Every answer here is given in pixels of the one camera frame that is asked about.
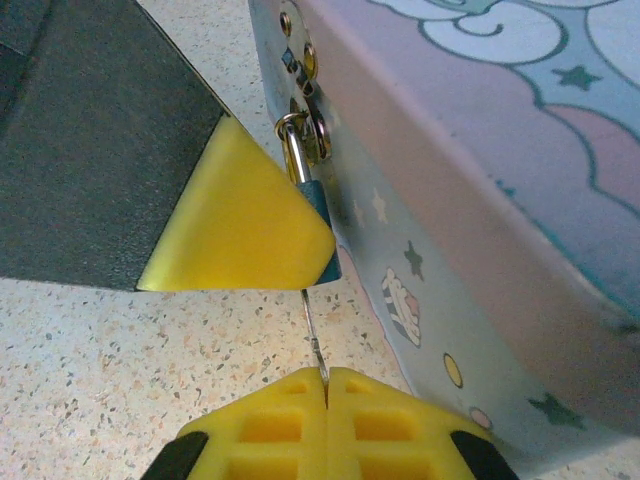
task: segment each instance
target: floor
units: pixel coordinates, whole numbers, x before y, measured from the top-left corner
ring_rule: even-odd
[[[245,0],[145,0],[274,156]],[[312,290],[330,365],[406,384],[345,262]],[[312,365],[297,293],[128,294],[0,280],[0,477],[139,478],[191,418]],[[640,443],[551,479],[640,479]]]

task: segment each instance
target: white star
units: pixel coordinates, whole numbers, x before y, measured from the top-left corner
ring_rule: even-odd
[[[353,201],[353,212],[356,214],[356,220],[360,228],[364,228],[364,212],[355,200]]]
[[[387,202],[378,194],[378,189],[373,189],[373,208],[378,212],[378,220],[382,223],[389,223],[387,220]]]

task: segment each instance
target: speckled terrazzo floor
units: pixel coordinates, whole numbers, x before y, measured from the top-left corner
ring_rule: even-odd
[[[244,0],[146,0],[273,155]],[[406,389],[347,259],[311,292],[330,365]],[[139,478],[190,418],[312,364],[297,293],[126,294],[0,280],[0,477]],[[640,479],[640,443],[545,479]]]

